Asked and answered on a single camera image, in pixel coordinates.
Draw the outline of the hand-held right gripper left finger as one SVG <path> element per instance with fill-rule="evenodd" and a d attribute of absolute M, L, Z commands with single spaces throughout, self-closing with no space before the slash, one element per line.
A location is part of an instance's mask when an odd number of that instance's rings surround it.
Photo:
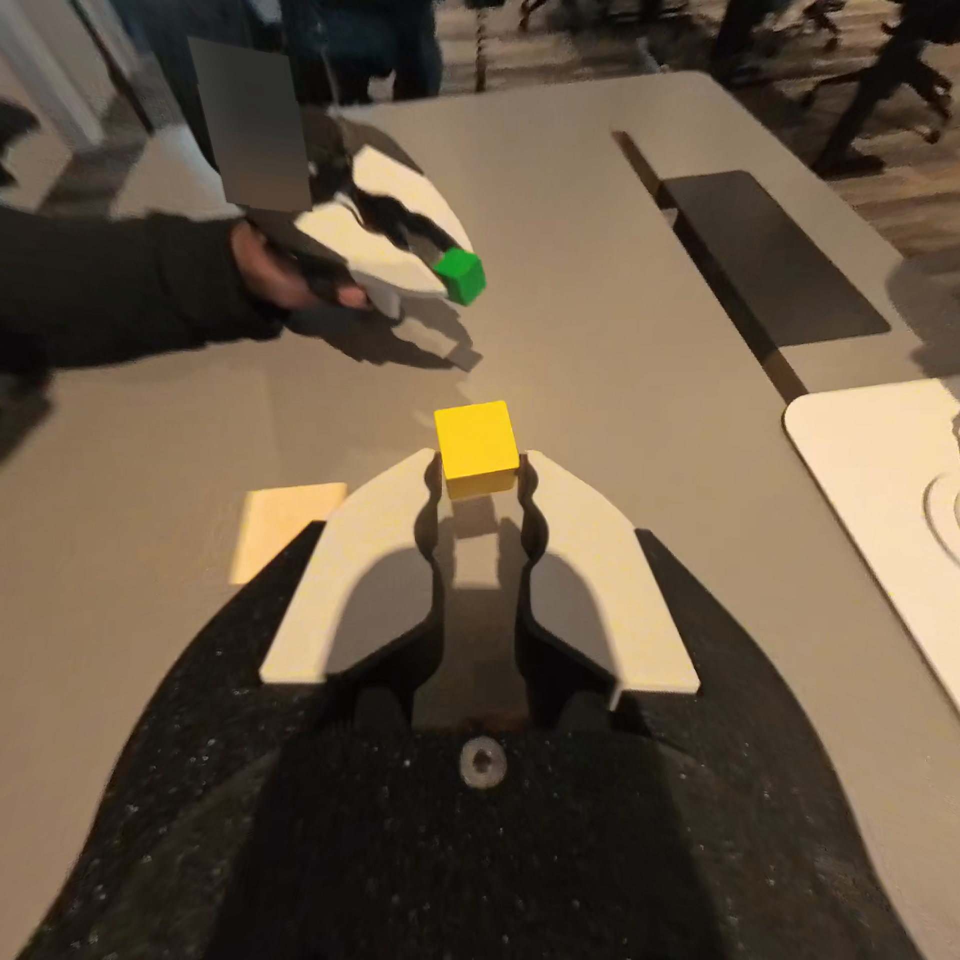
<path fill-rule="evenodd" d="M 391 691 L 411 719 L 443 656 L 440 455 L 416 451 L 331 514 L 260 666 L 266 686 L 326 690 L 343 704 Z"/>

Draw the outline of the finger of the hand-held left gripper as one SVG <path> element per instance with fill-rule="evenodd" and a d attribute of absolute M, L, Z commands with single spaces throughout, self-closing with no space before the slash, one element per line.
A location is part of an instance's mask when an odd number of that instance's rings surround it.
<path fill-rule="evenodd" d="M 373 146 L 352 159 L 351 200 L 363 224 L 425 263 L 451 250 L 475 253 L 446 198 L 422 172 Z"/>
<path fill-rule="evenodd" d="M 294 218 L 295 229 L 345 260 L 351 277 L 367 294 L 449 297 L 447 286 L 417 253 L 367 228 L 342 202 L 315 206 Z"/>

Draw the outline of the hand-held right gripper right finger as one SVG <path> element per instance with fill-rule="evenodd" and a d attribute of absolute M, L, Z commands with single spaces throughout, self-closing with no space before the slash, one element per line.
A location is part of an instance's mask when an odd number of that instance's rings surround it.
<path fill-rule="evenodd" d="M 523 458 L 516 665 L 531 719 L 551 726 L 570 697 L 695 695 L 700 678 L 630 519 L 540 451 Z"/>

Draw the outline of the green wooden cube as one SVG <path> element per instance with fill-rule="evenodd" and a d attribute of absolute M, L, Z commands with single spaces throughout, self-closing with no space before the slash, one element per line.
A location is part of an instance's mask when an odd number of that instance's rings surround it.
<path fill-rule="evenodd" d="M 443 284 L 447 299 L 455 305 L 471 306 L 486 290 L 483 262 L 471 250 L 451 246 L 431 269 Z"/>

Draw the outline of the yellow wooden cube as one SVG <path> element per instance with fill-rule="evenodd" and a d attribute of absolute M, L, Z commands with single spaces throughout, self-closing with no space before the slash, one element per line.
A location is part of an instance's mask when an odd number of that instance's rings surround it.
<path fill-rule="evenodd" d="M 440 409 L 434 422 L 451 501 L 489 497 L 515 486 L 521 456 L 505 401 Z"/>

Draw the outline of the person's left forearm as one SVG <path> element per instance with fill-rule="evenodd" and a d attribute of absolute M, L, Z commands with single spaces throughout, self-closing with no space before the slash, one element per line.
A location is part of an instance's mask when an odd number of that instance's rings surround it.
<path fill-rule="evenodd" d="M 244 278 L 232 244 L 240 225 L 2 206 L 2 373 L 44 379 L 56 369 L 277 337 L 289 313 Z"/>

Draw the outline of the person's left hand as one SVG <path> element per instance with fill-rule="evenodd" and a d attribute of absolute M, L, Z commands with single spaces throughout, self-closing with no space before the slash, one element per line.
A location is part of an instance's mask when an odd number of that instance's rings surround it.
<path fill-rule="evenodd" d="M 229 246 L 246 291 L 260 301 L 291 313 L 321 306 L 373 308 L 361 286 L 338 275 L 310 278 L 293 257 L 278 250 L 246 220 L 232 226 Z"/>

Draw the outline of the black rectangular mat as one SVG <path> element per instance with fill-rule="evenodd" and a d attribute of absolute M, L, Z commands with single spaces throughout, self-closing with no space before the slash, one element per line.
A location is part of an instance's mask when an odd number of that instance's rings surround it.
<path fill-rule="evenodd" d="M 886 318 L 749 173 L 673 177 L 656 200 L 753 356 L 887 333 Z"/>

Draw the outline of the black office chair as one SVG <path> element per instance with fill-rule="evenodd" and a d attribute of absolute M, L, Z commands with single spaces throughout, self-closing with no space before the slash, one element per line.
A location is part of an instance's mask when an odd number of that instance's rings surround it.
<path fill-rule="evenodd" d="M 857 90 L 825 141 L 811 169 L 821 179 L 869 176 L 882 172 L 884 162 L 874 155 L 852 150 L 854 141 L 880 102 L 908 87 L 933 111 L 935 123 L 922 137 L 936 144 L 953 116 L 953 82 L 923 59 L 930 45 L 956 46 L 959 42 L 957 1 L 898 2 L 900 18 L 871 65 L 827 77 L 815 83 L 801 100 L 804 109 L 825 87 L 856 83 Z"/>

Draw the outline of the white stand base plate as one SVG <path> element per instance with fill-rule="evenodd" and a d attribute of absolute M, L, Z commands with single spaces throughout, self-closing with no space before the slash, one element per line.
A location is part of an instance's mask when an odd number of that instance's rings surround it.
<path fill-rule="evenodd" d="M 809 393 L 785 432 L 959 706 L 959 377 Z"/>

